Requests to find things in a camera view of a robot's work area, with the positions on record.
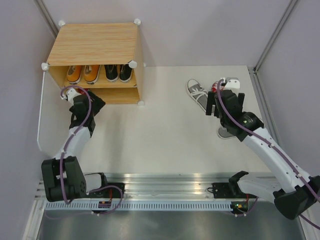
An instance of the white sneaker sole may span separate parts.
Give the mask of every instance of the white sneaker sole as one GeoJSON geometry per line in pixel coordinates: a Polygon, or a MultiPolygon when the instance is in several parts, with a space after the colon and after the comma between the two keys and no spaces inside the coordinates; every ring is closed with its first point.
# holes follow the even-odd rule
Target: white sneaker sole
{"type": "Polygon", "coordinates": [[[101,65],[99,66],[99,69],[98,69],[98,72],[97,72],[97,74],[96,74],[95,80],[93,80],[93,81],[86,81],[86,80],[85,80],[85,82],[86,82],[87,84],[89,84],[89,85],[95,84],[95,83],[98,81],[100,69],[101,69],[101,65]]]}
{"type": "Polygon", "coordinates": [[[186,92],[188,93],[188,95],[200,106],[200,108],[206,112],[205,108],[200,104],[200,102],[198,102],[192,95],[191,95],[191,92],[189,91],[189,88],[188,88],[188,82],[186,83],[186,92]]]}
{"type": "Polygon", "coordinates": [[[80,83],[80,81],[81,81],[81,73],[82,73],[82,67],[81,67],[80,75],[79,75],[79,78],[77,79],[77,81],[69,81],[68,80],[68,83],[70,83],[71,85],[76,85],[76,84],[80,83]]]}
{"type": "Polygon", "coordinates": [[[121,80],[121,78],[120,78],[120,81],[123,82],[124,84],[126,84],[127,82],[129,82],[131,80],[131,78],[132,78],[132,72],[131,72],[131,75],[130,75],[129,79],[121,80]]]}
{"type": "Polygon", "coordinates": [[[116,78],[115,79],[113,79],[113,80],[110,80],[109,78],[106,78],[110,83],[114,83],[115,81],[117,81],[118,79],[119,79],[119,76],[116,76],[116,78]]]}
{"type": "Polygon", "coordinates": [[[223,136],[221,136],[221,135],[219,134],[219,128],[216,130],[216,134],[218,135],[218,137],[219,137],[220,139],[227,140],[227,139],[233,139],[233,138],[236,137],[236,136],[228,136],[228,137],[223,137],[223,136]]]}

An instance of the gray sneaker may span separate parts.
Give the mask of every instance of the gray sneaker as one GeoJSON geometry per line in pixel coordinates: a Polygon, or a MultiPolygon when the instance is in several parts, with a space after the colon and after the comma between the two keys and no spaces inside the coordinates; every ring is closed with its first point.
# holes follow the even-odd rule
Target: gray sneaker
{"type": "Polygon", "coordinates": [[[236,136],[232,135],[231,133],[229,133],[227,131],[227,129],[224,128],[223,126],[219,127],[217,133],[218,133],[218,137],[221,139],[231,139],[231,138],[236,137],[236,136]]]}
{"type": "Polygon", "coordinates": [[[186,84],[186,91],[189,96],[196,101],[196,103],[206,111],[208,92],[194,79],[190,79],[186,84]]]}

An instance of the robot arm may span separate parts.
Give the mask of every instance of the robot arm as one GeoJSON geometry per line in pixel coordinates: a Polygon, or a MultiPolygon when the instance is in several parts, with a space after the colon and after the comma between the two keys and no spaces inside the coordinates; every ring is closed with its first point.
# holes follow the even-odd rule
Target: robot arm
{"type": "Polygon", "coordinates": [[[84,175],[78,162],[78,157],[95,130],[94,116],[106,104],[94,93],[89,91],[88,94],[91,100],[91,111],[83,127],[75,134],[76,129],[87,117],[89,99],[86,95],[78,93],[74,88],[70,88],[66,93],[66,100],[72,104],[72,107],[69,109],[71,121],[67,140],[54,158],[43,161],[41,165],[45,195],[49,202],[64,199],[59,165],[62,152],[64,152],[62,165],[63,182],[67,199],[101,197],[99,192],[92,193],[93,195],[89,196],[86,193],[92,189],[98,189],[107,185],[107,179],[103,173],[84,175]]]}
{"type": "Polygon", "coordinates": [[[220,92],[220,96],[225,109],[231,117],[239,125],[250,130],[251,133],[253,132],[253,134],[248,133],[231,120],[224,111],[217,93],[208,93],[206,115],[211,115],[212,107],[215,105],[214,116],[220,119],[221,125],[253,150],[278,180],[278,183],[270,182],[252,177],[247,172],[242,171],[236,174],[236,187],[230,186],[231,181],[229,181],[232,192],[236,193],[238,191],[238,193],[261,197],[274,203],[277,209],[288,219],[296,218],[317,201],[301,180],[301,177],[318,194],[320,193],[320,176],[311,177],[301,169],[272,139],[260,119],[252,112],[243,111],[245,98],[243,93],[239,93],[237,96],[231,90],[223,90],[220,92]],[[256,136],[266,139],[269,144],[266,144],[256,136]],[[299,175],[293,171],[289,163],[281,155],[284,155],[291,165],[298,170],[299,175]]]}

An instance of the black shoe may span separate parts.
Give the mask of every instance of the black shoe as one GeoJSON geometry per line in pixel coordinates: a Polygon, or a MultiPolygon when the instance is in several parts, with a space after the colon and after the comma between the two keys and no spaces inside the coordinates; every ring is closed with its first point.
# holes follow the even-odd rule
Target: black shoe
{"type": "Polygon", "coordinates": [[[131,80],[132,68],[128,64],[120,65],[120,81],[127,83],[131,80]]]}
{"type": "Polygon", "coordinates": [[[117,65],[104,65],[106,79],[115,82],[118,79],[117,65]]]}

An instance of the wooden shelf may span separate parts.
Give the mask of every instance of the wooden shelf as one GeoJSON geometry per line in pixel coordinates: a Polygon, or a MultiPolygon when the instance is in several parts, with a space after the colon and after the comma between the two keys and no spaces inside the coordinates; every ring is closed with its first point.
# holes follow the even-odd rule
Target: wooden shelf
{"type": "Polygon", "coordinates": [[[136,87],[129,88],[91,88],[106,104],[136,104],[140,97],[136,87]]]}
{"type": "MultiPolygon", "coordinates": [[[[118,78],[117,81],[115,82],[110,82],[107,80],[106,77],[106,70],[105,67],[102,65],[100,67],[100,72],[99,72],[99,77],[98,77],[98,81],[95,84],[88,84],[85,81],[84,78],[84,67],[82,68],[81,71],[81,80],[79,83],[77,83],[76,85],[85,88],[85,89],[101,89],[101,88],[134,88],[137,86],[137,80],[136,80],[136,75],[134,73],[134,71],[132,71],[132,77],[131,80],[129,82],[121,82],[120,79],[118,78]]],[[[65,77],[64,80],[64,86],[70,86],[71,84],[68,82],[67,77],[65,77]]]]}
{"type": "Polygon", "coordinates": [[[66,24],[54,42],[51,66],[127,64],[134,59],[137,25],[66,24]]]}
{"type": "Polygon", "coordinates": [[[66,24],[61,27],[47,60],[48,73],[62,88],[70,86],[67,72],[70,66],[83,66],[77,83],[90,89],[107,104],[136,104],[142,96],[144,61],[139,28],[130,23],[66,24]],[[120,65],[136,62],[131,80],[107,80],[104,65],[120,65]],[[84,66],[101,65],[98,80],[87,84],[84,66]]]}

